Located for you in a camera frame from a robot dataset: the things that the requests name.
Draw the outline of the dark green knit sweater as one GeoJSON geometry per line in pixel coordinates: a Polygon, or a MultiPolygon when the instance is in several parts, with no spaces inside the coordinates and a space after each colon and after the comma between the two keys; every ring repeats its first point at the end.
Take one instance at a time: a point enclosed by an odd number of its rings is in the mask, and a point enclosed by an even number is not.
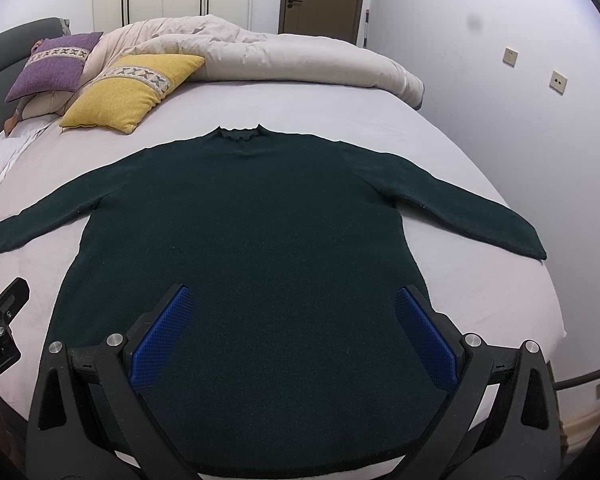
{"type": "Polygon", "coordinates": [[[86,226],[47,337],[98,344],[175,284],[192,318],[143,398],[206,474],[326,474],[407,451],[444,401],[396,317],[426,283],[400,205],[536,260],[519,214],[393,154],[216,129],[82,174],[0,222],[0,254],[86,226]]]}

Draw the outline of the white bed sheet mattress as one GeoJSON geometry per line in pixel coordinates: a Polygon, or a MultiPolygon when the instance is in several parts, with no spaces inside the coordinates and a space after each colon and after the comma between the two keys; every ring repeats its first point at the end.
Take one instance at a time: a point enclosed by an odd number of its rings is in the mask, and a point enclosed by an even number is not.
{"type": "Polygon", "coordinates": [[[51,342],[100,344],[175,284],[195,300],[143,399],[196,471],[377,472],[445,399],[396,295],[553,353],[562,311],[531,224],[381,90],[186,84],[130,134],[45,128],[0,184],[0,291],[31,291],[0,395],[27,414],[51,342]]]}

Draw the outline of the white pillow under purple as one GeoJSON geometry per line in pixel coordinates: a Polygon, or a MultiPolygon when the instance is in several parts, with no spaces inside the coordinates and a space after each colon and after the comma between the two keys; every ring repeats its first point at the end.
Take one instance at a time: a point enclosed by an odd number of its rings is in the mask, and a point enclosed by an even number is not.
{"type": "Polygon", "coordinates": [[[75,97],[74,92],[65,91],[49,91],[25,96],[16,106],[12,118],[23,120],[48,114],[63,115],[75,97]]]}

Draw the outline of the yellow patterned throw pillow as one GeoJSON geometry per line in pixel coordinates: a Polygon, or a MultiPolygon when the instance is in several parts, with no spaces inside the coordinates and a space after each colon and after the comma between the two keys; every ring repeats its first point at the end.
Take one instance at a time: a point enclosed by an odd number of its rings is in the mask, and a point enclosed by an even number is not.
{"type": "Polygon", "coordinates": [[[69,106],[64,129],[102,127],[132,133],[145,116],[204,66],[190,54],[138,54],[119,58],[69,106]]]}

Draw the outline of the purple patterned throw pillow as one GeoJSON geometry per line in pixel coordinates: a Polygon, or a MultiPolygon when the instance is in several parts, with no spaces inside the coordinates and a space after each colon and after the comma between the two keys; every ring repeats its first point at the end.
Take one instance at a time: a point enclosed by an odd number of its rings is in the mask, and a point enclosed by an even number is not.
{"type": "Polygon", "coordinates": [[[6,102],[49,91],[76,91],[84,65],[102,32],[46,39],[30,55],[6,102]]]}

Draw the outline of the dark grey upholstered headboard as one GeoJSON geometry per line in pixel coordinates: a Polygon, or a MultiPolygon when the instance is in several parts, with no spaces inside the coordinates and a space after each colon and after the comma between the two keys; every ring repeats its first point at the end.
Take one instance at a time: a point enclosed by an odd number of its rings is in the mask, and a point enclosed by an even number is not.
{"type": "Polygon", "coordinates": [[[0,132],[16,108],[15,102],[5,99],[26,64],[31,47],[36,40],[64,36],[65,30],[65,22],[60,18],[42,18],[0,33],[0,132]]]}

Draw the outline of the beige quilted duvet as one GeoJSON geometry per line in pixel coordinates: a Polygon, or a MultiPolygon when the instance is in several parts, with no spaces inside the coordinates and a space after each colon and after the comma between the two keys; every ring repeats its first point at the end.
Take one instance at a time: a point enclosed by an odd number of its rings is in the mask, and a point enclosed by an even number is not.
{"type": "Polygon", "coordinates": [[[288,80],[388,91],[418,110],[424,83],[402,65],[371,50],[328,37],[250,32],[212,14],[152,18],[107,32],[85,62],[88,84],[119,58],[191,54],[204,58],[200,81],[288,80]]]}

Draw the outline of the lower beige wall socket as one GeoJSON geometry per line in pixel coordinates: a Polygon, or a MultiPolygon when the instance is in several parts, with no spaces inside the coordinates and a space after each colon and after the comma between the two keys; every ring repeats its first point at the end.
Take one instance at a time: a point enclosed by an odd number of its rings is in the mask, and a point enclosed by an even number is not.
{"type": "Polygon", "coordinates": [[[552,76],[550,76],[550,88],[562,96],[565,93],[567,84],[568,78],[557,70],[554,70],[552,76]]]}

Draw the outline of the beige wall socket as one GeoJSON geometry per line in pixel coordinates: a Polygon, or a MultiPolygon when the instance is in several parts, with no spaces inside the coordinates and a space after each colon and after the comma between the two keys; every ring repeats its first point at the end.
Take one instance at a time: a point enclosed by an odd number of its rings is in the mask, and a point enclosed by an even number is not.
{"type": "Polygon", "coordinates": [[[511,49],[506,48],[503,54],[503,62],[509,67],[515,67],[517,63],[518,52],[511,49]]]}
{"type": "Polygon", "coordinates": [[[568,78],[557,70],[554,70],[552,76],[550,76],[550,88],[562,96],[565,93],[567,84],[568,78]]]}

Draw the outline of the upper beige wall socket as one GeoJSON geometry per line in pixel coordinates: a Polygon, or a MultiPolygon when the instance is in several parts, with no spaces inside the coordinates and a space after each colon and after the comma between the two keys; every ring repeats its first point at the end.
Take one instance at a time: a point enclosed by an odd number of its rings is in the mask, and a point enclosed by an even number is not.
{"type": "Polygon", "coordinates": [[[515,67],[517,63],[518,52],[511,49],[506,48],[503,54],[503,62],[509,67],[515,67]]]}

